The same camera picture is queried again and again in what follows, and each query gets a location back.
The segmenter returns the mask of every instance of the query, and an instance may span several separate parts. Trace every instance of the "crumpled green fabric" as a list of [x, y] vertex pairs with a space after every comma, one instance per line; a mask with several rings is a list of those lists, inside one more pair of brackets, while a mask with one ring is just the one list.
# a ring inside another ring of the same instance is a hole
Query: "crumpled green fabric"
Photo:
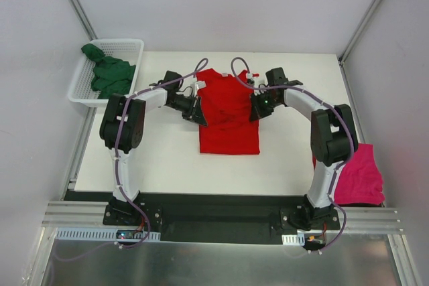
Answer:
[[113, 93], [129, 93], [135, 65], [130, 66], [129, 62], [106, 56], [101, 49], [92, 44], [84, 45], [81, 50], [89, 60], [95, 62], [91, 89], [100, 91], [99, 99], [109, 98]]

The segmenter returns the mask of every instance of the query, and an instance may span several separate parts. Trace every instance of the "white wall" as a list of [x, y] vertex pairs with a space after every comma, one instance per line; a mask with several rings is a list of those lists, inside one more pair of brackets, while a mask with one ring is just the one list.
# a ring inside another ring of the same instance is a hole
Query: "white wall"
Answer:
[[363, 132], [375, 145], [388, 206], [401, 209], [429, 281], [429, 0], [385, 0], [346, 62]]
[[80, 0], [99, 38], [146, 50], [341, 54], [371, 0]]
[[66, 91], [88, 41], [67, 0], [0, 0], [0, 285], [21, 285], [85, 109]]

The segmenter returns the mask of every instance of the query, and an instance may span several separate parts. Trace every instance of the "white table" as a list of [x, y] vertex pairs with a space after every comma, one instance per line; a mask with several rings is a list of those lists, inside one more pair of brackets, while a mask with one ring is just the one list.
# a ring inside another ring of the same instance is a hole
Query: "white table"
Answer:
[[[146, 52], [136, 89], [164, 77], [166, 70], [185, 75], [203, 57], [208, 68], [229, 72], [231, 59], [242, 56], [252, 72], [283, 67], [286, 77], [298, 79], [314, 94], [333, 104], [347, 103], [341, 71], [331, 54], [262, 54], [214, 52]], [[237, 63], [237, 71], [244, 69]], [[111, 192], [113, 167], [104, 141], [99, 137], [103, 118], [94, 119], [75, 190]], [[291, 108], [279, 106], [260, 121], [260, 155], [201, 155], [198, 126], [184, 121], [178, 111], [163, 107], [146, 115], [143, 140], [135, 150], [134, 170], [140, 191], [181, 194], [303, 195], [311, 184], [310, 122]]]

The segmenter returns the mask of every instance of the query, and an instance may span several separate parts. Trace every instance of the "plastic laundry basket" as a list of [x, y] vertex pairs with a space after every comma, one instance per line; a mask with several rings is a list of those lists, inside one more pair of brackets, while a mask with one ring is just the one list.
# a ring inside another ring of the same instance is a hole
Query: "plastic laundry basket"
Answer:
[[[134, 91], [135, 81], [139, 74], [141, 57], [143, 55], [144, 43], [142, 40], [133, 39], [112, 39], [112, 40], [93, 40], [90, 42], [100, 48], [107, 56], [120, 58], [135, 65], [133, 82], [129, 92]], [[99, 100], [100, 92], [91, 90], [91, 80], [94, 78], [93, 68], [95, 63], [82, 53], [78, 66], [74, 72], [74, 77], [68, 91], [68, 99], [72, 102], [79, 102], [89, 107], [102, 107], [107, 105], [108, 100]]]

